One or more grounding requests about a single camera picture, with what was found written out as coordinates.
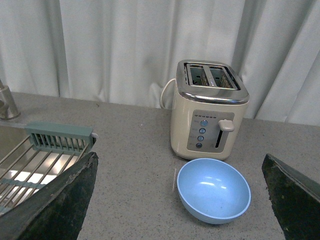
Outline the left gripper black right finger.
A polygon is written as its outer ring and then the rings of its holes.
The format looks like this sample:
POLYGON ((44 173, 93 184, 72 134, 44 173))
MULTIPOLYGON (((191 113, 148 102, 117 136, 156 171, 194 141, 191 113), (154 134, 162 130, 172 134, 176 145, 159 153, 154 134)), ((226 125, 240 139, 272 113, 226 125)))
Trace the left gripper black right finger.
POLYGON ((266 154, 262 172, 272 209, 287 240, 320 238, 320 184, 266 154))

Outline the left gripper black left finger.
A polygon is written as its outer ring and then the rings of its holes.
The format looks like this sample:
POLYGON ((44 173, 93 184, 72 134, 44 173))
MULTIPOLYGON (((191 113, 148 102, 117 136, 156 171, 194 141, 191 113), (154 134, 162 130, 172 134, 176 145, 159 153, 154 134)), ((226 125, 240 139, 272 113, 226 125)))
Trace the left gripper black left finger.
POLYGON ((0 217, 2 240, 75 240, 82 229, 98 169, 95 152, 0 217))

